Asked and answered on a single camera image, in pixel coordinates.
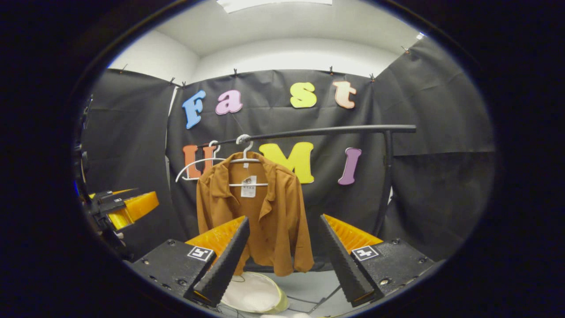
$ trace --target clothing tag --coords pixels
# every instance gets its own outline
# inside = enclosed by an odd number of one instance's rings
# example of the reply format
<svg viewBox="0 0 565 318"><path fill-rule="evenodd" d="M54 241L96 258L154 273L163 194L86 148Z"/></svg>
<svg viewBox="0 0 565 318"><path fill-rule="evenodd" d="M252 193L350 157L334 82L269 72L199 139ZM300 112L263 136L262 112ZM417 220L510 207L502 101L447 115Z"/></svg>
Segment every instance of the clothing tag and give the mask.
<svg viewBox="0 0 565 318"><path fill-rule="evenodd" d="M254 184L254 183L257 183L256 175L252 175L241 182L241 184ZM256 188L255 186L241 187L241 197L255 197L255 188Z"/></svg>

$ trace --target clothes rack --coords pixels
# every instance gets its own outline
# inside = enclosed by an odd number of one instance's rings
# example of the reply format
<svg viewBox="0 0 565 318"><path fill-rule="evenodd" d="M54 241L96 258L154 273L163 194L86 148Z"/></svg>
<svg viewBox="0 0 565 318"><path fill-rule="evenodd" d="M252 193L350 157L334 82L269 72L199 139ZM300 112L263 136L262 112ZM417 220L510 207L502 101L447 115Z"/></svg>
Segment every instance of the clothes rack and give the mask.
<svg viewBox="0 0 565 318"><path fill-rule="evenodd" d="M224 141L212 142L207 145L198 146L199 148L210 146L210 145L223 145L223 144L233 144L239 143L241 141L249 142L253 140L265 140L265 139L278 139L278 138L288 138L288 137L300 137L300 136L317 136L317 135L342 135L342 134L358 134L358 133L380 133L384 135L385 139L385 154L384 154L384 168L385 177L383 181L383 190L381 193L381 200L379 203L379 210L377 215L377 221L373 228L373 233L376 233L383 224L383 220L386 214L386 207L388 206L388 198L390 195L390 187L392 185L392 157L394 156L392 147L392 134L393 133L414 133L416 132L415 125L402 125L402 124L387 124L387 125L363 125L363 126L341 126L341 127L330 127L330 128L312 128L304 130L294 130L286 132L276 132L274 134L264 134L257 136L248 136L242 139L242 136L229 139Z"/></svg>

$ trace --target brown jacket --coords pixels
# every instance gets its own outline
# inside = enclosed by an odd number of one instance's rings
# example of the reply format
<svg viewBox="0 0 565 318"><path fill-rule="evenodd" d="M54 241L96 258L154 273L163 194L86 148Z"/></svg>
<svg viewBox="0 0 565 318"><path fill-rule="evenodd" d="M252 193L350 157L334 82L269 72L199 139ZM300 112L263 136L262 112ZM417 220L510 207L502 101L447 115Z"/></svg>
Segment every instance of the brown jacket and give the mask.
<svg viewBox="0 0 565 318"><path fill-rule="evenodd" d="M198 180L197 213L200 233L245 215L249 218L249 239L237 264L235 275L243 272L249 256L264 266L273 266L277 276L290 275L294 269L309 271L313 264L310 235L298 177L287 168L265 157L248 152L248 158L260 162L230 163L243 158L238 152L206 171ZM257 183L255 197L241 197L241 183L250 175Z"/></svg>

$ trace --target white hanger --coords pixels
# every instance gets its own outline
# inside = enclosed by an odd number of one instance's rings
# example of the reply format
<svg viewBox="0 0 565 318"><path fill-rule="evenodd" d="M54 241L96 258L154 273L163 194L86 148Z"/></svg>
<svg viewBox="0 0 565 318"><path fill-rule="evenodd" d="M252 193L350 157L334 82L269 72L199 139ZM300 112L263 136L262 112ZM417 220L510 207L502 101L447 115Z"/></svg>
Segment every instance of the white hanger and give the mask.
<svg viewBox="0 0 565 318"><path fill-rule="evenodd" d="M209 144L208 147L211 147L213 144L217 143L217 140L212 140ZM218 147L214 150L214 152L212 153L212 158L205 158L205 159L200 159L200 160L196 160L194 162L189 163L188 165L186 165L186 167L184 167L182 170L180 170L179 174L177 175L177 178L175 179L175 182L179 181L180 175L184 172L184 170L186 170L188 167L196 164L197 162L202 162L202 161L206 161L206 160L225 160L222 158L216 158L216 152L220 151L220 145L218 145ZM183 177L184 180L198 180L199 178L186 178Z"/></svg>
<svg viewBox="0 0 565 318"><path fill-rule="evenodd" d="M249 140L250 137L251 136L249 136L249 135L243 134L236 139L236 144L239 145L242 142ZM247 158L247 151L250 150L251 147L253 147L253 141L250 141L249 146L247 146L247 148L244 149L243 159L235 159L235 160L232 160L231 162L235 162L235 163L237 163L237 162L260 162L258 159ZM230 187L266 187L268 185L269 185L268 183L246 183L246 184L243 184L243 183L237 184L236 183L236 184L230 184L229 186Z"/></svg>

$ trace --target jacket collar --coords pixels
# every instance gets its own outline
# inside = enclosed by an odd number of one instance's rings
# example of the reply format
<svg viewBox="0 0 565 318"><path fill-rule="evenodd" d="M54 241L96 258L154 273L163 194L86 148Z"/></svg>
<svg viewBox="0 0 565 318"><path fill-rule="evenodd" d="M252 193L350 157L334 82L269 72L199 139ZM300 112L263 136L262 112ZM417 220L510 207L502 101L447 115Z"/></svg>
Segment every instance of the jacket collar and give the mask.
<svg viewBox="0 0 565 318"><path fill-rule="evenodd" d="M229 164L232 160L243 159L243 153L237 152L229 156L226 160L215 165L215 171L210 182L210 194L215 197L232 197L229 190ZM258 153L248 151L247 158L258 159L263 165L265 177L267 177L267 195L266 200L275 200L275 183L276 183L276 164Z"/></svg>

